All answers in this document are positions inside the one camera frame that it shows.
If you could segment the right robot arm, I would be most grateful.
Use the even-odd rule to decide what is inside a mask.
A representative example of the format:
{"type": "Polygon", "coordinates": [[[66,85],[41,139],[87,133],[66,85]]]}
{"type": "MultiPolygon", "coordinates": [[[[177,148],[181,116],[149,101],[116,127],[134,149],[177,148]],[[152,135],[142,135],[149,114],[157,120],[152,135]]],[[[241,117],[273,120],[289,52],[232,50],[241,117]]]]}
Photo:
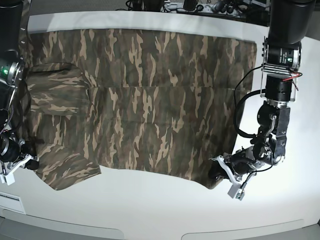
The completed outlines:
{"type": "Polygon", "coordinates": [[[39,166],[37,156],[18,133],[27,114],[19,96],[19,88],[27,86],[19,49],[24,5],[22,0],[0,2],[0,177],[6,183],[17,169],[39,166]]]}

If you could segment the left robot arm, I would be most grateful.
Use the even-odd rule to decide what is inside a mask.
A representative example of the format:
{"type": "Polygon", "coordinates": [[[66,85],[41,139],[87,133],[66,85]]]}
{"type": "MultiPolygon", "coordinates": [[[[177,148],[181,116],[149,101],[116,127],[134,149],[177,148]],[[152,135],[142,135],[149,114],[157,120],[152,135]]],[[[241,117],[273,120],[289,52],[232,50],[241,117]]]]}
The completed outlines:
{"type": "Polygon", "coordinates": [[[287,129],[290,121],[288,102],[293,102],[292,88],[302,59],[302,39],[306,36],[316,6],[314,0],[272,0],[268,36],[263,43],[262,73],[266,83],[260,90],[235,101],[233,125],[238,135],[250,139],[251,146],[235,154],[217,156],[209,170],[211,180],[240,181],[243,175],[253,177],[265,164],[277,165],[285,158],[287,129]],[[257,113],[259,128],[249,134],[239,128],[238,111],[255,95],[265,98],[257,113]]]}

